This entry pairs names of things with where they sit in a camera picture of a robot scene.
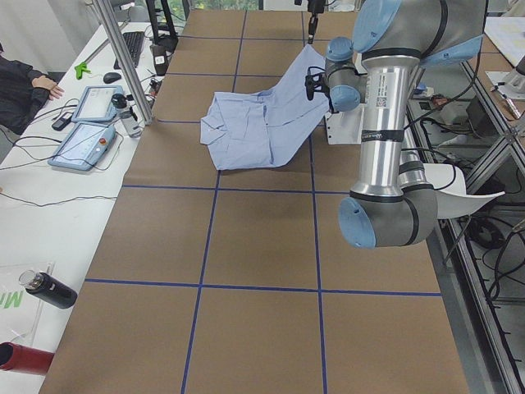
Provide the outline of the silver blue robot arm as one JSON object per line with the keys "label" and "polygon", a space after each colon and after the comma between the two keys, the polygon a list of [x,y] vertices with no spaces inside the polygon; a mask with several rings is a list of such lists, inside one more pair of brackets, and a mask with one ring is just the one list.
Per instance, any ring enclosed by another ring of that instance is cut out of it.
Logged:
{"label": "silver blue robot arm", "polygon": [[358,180],[339,208],[352,246],[412,245],[435,226],[436,192],[405,123],[413,75],[478,55],[487,8],[482,1],[366,1],[352,38],[330,42],[323,81],[332,107],[363,108]]}

